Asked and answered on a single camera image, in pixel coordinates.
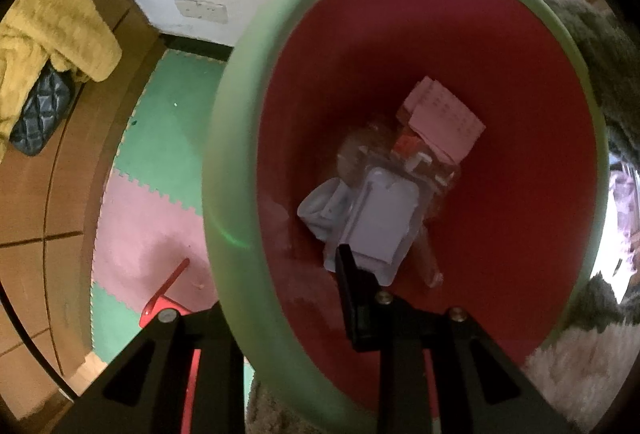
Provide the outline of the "red bin with green rim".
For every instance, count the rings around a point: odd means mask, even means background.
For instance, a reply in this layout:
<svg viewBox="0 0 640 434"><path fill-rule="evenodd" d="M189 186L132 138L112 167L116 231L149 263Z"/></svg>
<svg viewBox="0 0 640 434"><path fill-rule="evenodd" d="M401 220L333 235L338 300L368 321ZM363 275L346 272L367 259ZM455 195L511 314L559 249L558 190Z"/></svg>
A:
<svg viewBox="0 0 640 434"><path fill-rule="evenodd" d="M587 284L608 147L542 0L271 0L203 159L224 316L331 433L568 433L523 373Z"/></svg>

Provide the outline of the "white wall power socket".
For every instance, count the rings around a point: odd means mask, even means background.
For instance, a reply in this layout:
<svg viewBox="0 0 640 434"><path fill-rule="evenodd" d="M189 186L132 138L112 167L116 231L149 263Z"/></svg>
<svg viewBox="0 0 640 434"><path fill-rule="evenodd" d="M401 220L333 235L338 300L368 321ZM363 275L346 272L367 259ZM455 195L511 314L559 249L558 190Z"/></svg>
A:
<svg viewBox="0 0 640 434"><path fill-rule="evenodd" d="M175 5L180 14L187 18L223 25L229 20L227 8L223 4L205 0L175 0Z"/></svg>

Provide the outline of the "green pink foam floor mat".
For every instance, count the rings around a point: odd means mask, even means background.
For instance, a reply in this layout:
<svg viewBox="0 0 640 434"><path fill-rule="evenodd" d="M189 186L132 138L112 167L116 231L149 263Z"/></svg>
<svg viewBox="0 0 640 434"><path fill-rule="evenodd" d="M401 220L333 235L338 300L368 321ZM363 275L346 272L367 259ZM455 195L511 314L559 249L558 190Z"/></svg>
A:
<svg viewBox="0 0 640 434"><path fill-rule="evenodd" d="M224 63L168 50L128 118L101 199L91 274L92 347L111 362L143 307L183 260L168 298L217 300L202 218L202 153Z"/></svg>

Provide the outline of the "grey fuzzy pants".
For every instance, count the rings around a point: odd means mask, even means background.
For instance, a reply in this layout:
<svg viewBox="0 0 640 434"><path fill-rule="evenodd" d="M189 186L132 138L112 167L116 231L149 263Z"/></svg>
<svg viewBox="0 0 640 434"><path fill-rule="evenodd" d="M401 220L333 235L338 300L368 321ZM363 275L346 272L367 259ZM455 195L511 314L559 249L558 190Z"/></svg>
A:
<svg viewBox="0 0 640 434"><path fill-rule="evenodd" d="M321 248L295 216L348 132L393 115L423 77L444 83L486 130L432 237L440 289L401 266L396 291L420 309L461 305L513 362L548 341L600 217L596 135L577 72L521 0L319 0L267 69L257 201L277 311L311 370L367 412L378 356L350 347Z"/></svg>

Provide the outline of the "black quilted handbag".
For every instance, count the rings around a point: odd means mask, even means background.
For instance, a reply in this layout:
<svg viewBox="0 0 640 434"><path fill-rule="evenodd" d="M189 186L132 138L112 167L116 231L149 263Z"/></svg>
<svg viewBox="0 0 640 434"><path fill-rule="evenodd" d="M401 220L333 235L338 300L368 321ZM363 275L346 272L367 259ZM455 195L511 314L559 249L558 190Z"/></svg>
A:
<svg viewBox="0 0 640 434"><path fill-rule="evenodd" d="M37 156L70 109L74 95L72 74L58 72L47 62L27 95L10 143L26 156Z"/></svg>

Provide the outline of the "clear plastic blister tray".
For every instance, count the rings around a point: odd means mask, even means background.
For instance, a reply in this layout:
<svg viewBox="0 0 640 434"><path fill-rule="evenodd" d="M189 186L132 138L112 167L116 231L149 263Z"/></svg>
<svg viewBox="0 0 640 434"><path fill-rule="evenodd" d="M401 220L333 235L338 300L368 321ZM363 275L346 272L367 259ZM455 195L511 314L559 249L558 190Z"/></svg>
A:
<svg viewBox="0 0 640 434"><path fill-rule="evenodd" d="M431 182L393 160L368 155L346 211L326 242L323 267L334 273L337 247L347 245L358 269L373 274L380 286L390 286L435 195Z"/></svg>
<svg viewBox="0 0 640 434"><path fill-rule="evenodd" d="M314 237L325 243L346 214L351 201L352 189L339 177L332 177L299 204L297 216Z"/></svg>

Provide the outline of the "pink paper receipts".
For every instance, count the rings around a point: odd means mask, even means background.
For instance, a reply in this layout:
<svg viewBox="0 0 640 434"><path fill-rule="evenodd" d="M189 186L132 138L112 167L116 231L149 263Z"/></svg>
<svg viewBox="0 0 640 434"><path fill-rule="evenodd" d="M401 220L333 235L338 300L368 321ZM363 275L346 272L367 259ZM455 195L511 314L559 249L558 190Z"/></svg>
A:
<svg viewBox="0 0 640 434"><path fill-rule="evenodd" d="M405 98L399 118L450 165L460 165L486 129L456 95L430 77L424 77Z"/></svg>

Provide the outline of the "clear plastic bag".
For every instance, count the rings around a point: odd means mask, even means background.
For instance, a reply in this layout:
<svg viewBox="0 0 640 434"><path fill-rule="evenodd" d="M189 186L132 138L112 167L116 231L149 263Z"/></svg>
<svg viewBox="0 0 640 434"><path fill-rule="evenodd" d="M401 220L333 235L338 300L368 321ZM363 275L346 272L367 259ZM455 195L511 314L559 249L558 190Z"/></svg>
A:
<svg viewBox="0 0 640 434"><path fill-rule="evenodd" d="M345 139L345 142L337 153L336 159L338 175L352 190L356 188L364 161L370 154L381 155L401 165L400 161L390 152L390 147L388 147L386 139L383 139L378 133L372 130L361 130L352 133L352 135L349 135L349 137ZM438 191L436 191L436 195L428 207L420 233L408 252L408 254L413 254L418 258L418 273L424 281L424 284L430 288L436 288L444 282L444 275L442 275L442 272L437 266L434 254L428 243L425 225L425 221L435 210L437 197Z"/></svg>

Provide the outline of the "small clear plastic bottle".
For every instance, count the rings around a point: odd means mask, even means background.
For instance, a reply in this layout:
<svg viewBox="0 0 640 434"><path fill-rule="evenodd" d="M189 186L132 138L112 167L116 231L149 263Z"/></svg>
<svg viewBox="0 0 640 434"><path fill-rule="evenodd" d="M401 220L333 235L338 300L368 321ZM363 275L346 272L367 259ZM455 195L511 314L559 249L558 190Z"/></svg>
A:
<svg viewBox="0 0 640 434"><path fill-rule="evenodd" d="M431 149L419 135L402 133L392 148L392 154L404 169L425 182L431 183L439 194L446 194L456 183L459 168L449 159Z"/></svg>

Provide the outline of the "yellow fleece jacket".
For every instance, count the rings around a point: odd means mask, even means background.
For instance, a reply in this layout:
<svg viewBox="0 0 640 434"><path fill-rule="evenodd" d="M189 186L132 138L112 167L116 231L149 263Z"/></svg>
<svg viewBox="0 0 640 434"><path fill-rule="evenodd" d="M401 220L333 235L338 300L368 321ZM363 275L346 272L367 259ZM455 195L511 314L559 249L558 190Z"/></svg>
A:
<svg viewBox="0 0 640 434"><path fill-rule="evenodd" d="M102 82L121 58L93 0L15 0L1 21L1 150L44 66Z"/></svg>

